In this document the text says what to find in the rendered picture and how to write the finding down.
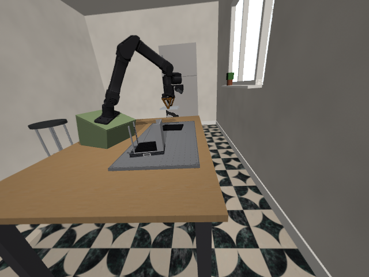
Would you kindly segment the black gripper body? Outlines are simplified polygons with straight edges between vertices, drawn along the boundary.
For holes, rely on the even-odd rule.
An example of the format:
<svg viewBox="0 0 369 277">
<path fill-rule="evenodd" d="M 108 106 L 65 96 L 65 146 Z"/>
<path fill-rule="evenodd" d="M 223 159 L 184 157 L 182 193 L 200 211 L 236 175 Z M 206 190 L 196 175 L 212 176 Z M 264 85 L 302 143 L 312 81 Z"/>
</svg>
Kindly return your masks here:
<svg viewBox="0 0 369 277">
<path fill-rule="evenodd" d="M 167 85 L 171 85 L 171 84 L 167 84 Z M 167 85 L 163 85 L 164 93 L 162 94 L 161 98 L 169 98 L 169 97 L 174 97 L 175 96 L 174 93 L 167 93 Z"/>
</svg>

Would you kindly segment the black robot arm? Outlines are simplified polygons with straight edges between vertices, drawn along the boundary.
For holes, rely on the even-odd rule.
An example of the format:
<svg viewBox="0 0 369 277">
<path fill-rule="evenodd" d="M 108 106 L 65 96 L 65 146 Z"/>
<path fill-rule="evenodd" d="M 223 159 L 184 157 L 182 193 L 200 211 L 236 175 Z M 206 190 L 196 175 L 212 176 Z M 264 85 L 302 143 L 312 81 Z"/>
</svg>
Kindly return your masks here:
<svg viewBox="0 0 369 277">
<path fill-rule="evenodd" d="M 148 47 L 140 40 L 140 37 L 137 35 L 130 35 L 127 39 L 119 43 L 116 48 L 115 65 L 109 87 L 106 90 L 106 98 L 104 100 L 104 104 L 102 104 L 102 114 L 94 120 L 95 123 L 108 125 L 120 114 L 119 111 L 114 111 L 114 106 L 119 102 L 119 94 L 125 71 L 135 51 L 150 60 L 162 70 L 162 73 L 165 74 L 163 76 L 163 85 L 182 83 L 182 74 L 173 73 L 174 67 L 171 63 Z M 167 93 L 174 93 L 174 89 L 176 92 L 182 94 L 184 91 L 183 84 L 167 85 Z"/>
</svg>

